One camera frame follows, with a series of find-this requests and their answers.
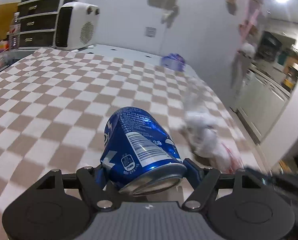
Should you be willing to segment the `white plastic trash bag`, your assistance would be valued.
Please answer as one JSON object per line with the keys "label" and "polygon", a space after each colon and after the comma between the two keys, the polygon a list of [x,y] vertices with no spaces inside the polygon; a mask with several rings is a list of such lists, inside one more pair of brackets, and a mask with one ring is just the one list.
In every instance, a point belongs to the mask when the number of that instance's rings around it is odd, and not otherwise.
{"label": "white plastic trash bag", "polygon": [[220,140],[217,122],[206,107],[203,81],[190,77],[182,96],[184,109],[184,137],[192,153],[223,173],[235,173],[243,168],[239,154],[232,152]]}

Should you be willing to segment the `blue crushed soda can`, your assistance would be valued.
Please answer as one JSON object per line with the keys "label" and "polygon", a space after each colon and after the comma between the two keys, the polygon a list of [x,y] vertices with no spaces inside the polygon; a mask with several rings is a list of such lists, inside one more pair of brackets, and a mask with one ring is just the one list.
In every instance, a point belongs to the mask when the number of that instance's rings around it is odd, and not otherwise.
{"label": "blue crushed soda can", "polygon": [[147,111],[122,107],[108,119],[100,162],[120,194],[145,196],[180,184],[187,172],[167,131]]}

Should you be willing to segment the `brown white checkered blanket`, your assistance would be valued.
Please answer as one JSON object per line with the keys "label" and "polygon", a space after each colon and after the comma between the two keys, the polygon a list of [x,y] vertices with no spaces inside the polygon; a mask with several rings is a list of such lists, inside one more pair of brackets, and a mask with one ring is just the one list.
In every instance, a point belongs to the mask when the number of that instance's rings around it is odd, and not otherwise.
{"label": "brown white checkered blanket", "polygon": [[183,138],[186,66],[176,74],[155,55],[101,46],[88,52],[41,48],[0,72],[0,239],[5,208],[49,170],[97,166],[103,132],[119,108],[150,112],[191,157]]}

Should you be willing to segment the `white kitchen cabinets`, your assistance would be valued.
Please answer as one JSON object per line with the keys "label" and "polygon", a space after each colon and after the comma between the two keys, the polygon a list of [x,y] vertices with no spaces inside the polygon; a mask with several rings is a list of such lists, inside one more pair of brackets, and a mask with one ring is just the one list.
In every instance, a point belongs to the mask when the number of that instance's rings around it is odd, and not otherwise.
{"label": "white kitchen cabinets", "polygon": [[261,142],[269,133],[290,95],[290,92],[253,64],[249,67],[236,108],[256,142]]}

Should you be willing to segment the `blue patterned pouch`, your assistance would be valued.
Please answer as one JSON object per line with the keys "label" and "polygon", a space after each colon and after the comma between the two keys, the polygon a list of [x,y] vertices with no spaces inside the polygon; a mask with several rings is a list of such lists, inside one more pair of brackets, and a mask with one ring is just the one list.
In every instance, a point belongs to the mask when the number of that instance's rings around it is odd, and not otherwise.
{"label": "blue patterned pouch", "polygon": [[179,54],[170,53],[161,58],[160,65],[174,71],[183,72],[185,68],[185,60]]}

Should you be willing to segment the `white fluffy sheep toy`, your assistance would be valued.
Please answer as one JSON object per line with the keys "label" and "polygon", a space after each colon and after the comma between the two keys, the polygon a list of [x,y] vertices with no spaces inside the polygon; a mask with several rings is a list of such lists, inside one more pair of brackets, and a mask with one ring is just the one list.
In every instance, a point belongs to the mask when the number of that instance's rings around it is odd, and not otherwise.
{"label": "white fluffy sheep toy", "polygon": [[256,53],[256,49],[252,44],[244,42],[239,49],[239,53],[245,57],[252,59]]}

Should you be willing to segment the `white space heater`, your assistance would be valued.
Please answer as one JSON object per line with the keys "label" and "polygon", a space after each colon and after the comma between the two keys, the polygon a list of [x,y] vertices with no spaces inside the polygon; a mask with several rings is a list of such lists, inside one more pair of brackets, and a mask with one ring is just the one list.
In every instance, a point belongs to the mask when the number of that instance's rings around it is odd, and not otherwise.
{"label": "white space heater", "polygon": [[55,47],[63,50],[87,48],[96,44],[100,8],[93,4],[68,2],[58,14]]}

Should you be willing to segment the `plastic water bottle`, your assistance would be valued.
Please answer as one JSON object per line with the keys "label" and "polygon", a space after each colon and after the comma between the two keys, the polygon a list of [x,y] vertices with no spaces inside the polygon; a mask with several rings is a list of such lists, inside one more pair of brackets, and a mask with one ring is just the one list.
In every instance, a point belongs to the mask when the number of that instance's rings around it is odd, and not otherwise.
{"label": "plastic water bottle", "polygon": [[21,22],[19,12],[15,12],[9,29],[9,50],[16,50],[20,43]]}

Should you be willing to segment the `black white drawer cabinet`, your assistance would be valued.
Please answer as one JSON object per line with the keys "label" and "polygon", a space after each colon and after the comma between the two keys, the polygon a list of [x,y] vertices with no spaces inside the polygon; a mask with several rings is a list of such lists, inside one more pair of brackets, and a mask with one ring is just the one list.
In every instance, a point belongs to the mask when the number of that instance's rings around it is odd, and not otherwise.
{"label": "black white drawer cabinet", "polygon": [[28,0],[18,4],[20,49],[53,47],[62,5],[77,0]]}

